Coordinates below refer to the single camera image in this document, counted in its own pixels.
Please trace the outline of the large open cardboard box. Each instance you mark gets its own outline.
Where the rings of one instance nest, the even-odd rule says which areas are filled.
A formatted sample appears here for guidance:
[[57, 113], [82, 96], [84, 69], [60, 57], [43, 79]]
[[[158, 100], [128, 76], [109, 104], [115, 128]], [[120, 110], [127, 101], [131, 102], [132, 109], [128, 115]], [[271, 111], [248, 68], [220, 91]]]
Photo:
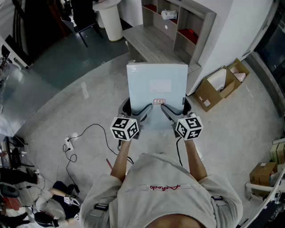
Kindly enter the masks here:
[[240, 86], [240, 82], [234, 74], [224, 66], [202, 80], [194, 93], [194, 97], [204, 111], [208, 112], [220, 101], [233, 93], [238, 86]]

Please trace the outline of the white power strip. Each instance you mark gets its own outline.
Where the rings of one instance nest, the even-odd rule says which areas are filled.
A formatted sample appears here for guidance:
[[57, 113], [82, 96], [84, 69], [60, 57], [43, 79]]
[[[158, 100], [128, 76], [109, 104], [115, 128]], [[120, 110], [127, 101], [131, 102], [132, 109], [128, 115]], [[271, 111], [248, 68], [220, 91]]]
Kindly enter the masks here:
[[65, 145], [67, 147], [68, 151], [73, 151], [74, 150], [74, 146], [73, 146], [73, 142], [74, 140], [77, 140], [78, 134], [72, 133], [71, 135], [67, 135], [65, 138]]

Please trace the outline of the small open cardboard box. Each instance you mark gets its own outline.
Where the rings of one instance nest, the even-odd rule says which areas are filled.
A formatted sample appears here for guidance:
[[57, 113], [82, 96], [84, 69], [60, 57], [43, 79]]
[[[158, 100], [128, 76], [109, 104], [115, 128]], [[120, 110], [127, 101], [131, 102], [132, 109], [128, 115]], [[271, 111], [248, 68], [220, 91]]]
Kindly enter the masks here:
[[245, 67], [245, 65], [236, 58], [232, 64], [227, 67], [231, 73], [235, 76], [236, 80], [232, 93], [242, 84], [245, 78], [249, 75], [250, 71]]

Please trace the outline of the grey wooden shelf unit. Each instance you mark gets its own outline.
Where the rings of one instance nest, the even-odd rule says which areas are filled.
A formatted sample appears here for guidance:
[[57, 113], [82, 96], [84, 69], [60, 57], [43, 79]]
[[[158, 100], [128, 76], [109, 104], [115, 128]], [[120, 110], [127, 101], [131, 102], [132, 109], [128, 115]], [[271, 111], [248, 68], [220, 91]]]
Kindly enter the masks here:
[[[174, 41], [174, 51], [189, 55], [189, 66], [198, 63], [216, 13], [194, 0], [141, 0], [144, 26], [155, 26]], [[177, 19], [164, 20], [163, 10], [176, 10]]]

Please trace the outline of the grey wooden table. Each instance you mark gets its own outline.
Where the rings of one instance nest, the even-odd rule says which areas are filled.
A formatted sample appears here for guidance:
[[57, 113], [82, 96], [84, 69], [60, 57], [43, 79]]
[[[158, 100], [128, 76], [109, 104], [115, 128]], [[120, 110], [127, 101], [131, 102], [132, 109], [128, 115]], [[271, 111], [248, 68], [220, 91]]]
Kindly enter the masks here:
[[122, 32], [130, 58], [136, 62], [186, 63], [189, 55], [174, 51], [174, 41], [155, 26], [139, 25]]

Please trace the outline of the person's grey shirt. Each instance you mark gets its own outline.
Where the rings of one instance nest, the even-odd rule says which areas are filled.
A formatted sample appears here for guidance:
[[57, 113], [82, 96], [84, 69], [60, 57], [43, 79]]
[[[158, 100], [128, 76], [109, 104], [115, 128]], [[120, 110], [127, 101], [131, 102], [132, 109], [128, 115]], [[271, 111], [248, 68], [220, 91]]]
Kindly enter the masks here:
[[181, 214], [205, 228], [235, 228], [242, 202], [224, 177], [196, 181], [163, 154], [142, 154], [121, 182], [101, 175], [81, 206], [81, 228], [145, 228], [155, 219]]

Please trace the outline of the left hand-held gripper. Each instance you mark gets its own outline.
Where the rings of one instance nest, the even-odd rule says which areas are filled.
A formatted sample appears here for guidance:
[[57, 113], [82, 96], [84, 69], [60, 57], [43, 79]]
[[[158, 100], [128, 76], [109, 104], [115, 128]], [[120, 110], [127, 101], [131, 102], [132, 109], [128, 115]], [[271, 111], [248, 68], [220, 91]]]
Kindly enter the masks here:
[[130, 98], [127, 98], [119, 107], [118, 115], [114, 117], [110, 125], [113, 137], [122, 141], [138, 140], [143, 128], [141, 123], [146, 119], [152, 108], [153, 104], [150, 103], [138, 113], [131, 115]]

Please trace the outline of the person's left forearm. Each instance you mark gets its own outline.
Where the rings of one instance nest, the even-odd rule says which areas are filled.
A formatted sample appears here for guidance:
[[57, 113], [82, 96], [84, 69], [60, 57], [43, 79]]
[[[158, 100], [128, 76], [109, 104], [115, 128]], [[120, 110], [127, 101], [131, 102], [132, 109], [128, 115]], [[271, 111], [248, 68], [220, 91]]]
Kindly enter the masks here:
[[114, 162], [112, 171], [110, 173], [111, 176], [116, 177], [121, 182], [124, 181], [126, 176], [126, 165], [127, 165], [130, 144], [131, 141], [123, 141], [121, 143], [121, 149], [118, 153], [118, 156]]

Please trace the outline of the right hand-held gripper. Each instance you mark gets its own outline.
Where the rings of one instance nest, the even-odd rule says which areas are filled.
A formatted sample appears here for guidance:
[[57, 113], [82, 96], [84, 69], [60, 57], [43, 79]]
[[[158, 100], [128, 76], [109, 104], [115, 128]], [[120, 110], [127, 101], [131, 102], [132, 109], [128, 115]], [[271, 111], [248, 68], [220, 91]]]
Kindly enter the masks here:
[[176, 138], [187, 141], [200, 136], [204, 127], [201, 118], [194, 113], [194, 105], [189, 98], [184, 98], [183, 113], [177, 114], [165, 104], [160, 107], [166, 117], [174, 122], [172, 127]]

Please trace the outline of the light blue box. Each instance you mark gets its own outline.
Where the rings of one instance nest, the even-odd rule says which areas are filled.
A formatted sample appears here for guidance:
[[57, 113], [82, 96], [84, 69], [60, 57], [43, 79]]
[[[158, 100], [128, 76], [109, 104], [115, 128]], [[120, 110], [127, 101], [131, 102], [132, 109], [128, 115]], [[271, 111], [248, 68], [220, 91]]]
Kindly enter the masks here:
[[138, 114], [152, 107], [142, 122], [145, 130], [171, 129], [173, 122], [161, 110], [164, 104], [179, 114], [186, 97], [188, 65], [184, 63], [129, 63], [126, 66], [130, 107]]

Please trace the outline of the stack of pale green boxes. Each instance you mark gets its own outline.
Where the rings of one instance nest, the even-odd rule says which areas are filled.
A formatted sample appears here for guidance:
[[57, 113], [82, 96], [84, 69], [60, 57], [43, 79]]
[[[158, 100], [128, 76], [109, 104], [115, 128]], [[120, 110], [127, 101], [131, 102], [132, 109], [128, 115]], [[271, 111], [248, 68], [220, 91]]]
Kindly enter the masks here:
[[285, 142], [273, 144], [270, 150], [271, 160], [278, 164], [285, 163]]

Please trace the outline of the white tissue pack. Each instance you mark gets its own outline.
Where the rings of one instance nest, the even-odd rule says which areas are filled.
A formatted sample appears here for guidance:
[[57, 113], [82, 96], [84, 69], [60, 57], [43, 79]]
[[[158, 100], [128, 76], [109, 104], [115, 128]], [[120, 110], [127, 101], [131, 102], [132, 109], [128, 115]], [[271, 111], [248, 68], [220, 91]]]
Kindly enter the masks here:
[[164, 20], [176, 20], [177, 19], [177, 11], [176, 10], [163, 10], [161, 12], [161, 17]]

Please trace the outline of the closed cardboard box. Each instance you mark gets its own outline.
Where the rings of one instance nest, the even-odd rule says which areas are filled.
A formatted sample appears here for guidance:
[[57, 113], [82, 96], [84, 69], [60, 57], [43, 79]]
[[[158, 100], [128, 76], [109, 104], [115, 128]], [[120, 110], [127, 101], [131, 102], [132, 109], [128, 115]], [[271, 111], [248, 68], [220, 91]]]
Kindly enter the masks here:
[[250, 183], [270, 186], [271, 176], [277, 173], [277, 165], [277, 162], [258, 163], [249, 174]]

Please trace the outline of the person's right forearm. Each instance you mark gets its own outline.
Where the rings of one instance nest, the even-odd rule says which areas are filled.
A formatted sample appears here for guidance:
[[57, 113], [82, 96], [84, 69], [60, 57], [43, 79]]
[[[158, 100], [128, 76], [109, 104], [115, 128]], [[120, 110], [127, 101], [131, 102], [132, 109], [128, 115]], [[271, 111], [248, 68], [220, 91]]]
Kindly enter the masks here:
[[187, 140], [187, 141], [184, 141], [184, 143], [185, 143], [186, 152], [187, 152], [190, 174], [193, 176], [193, 178], [196, 181], [200, 181], [203, 178], [207, 177], [205, 166], [203, 165], [199, 157], [199, 154], [196, 150], [196, 146], [193, 140]]

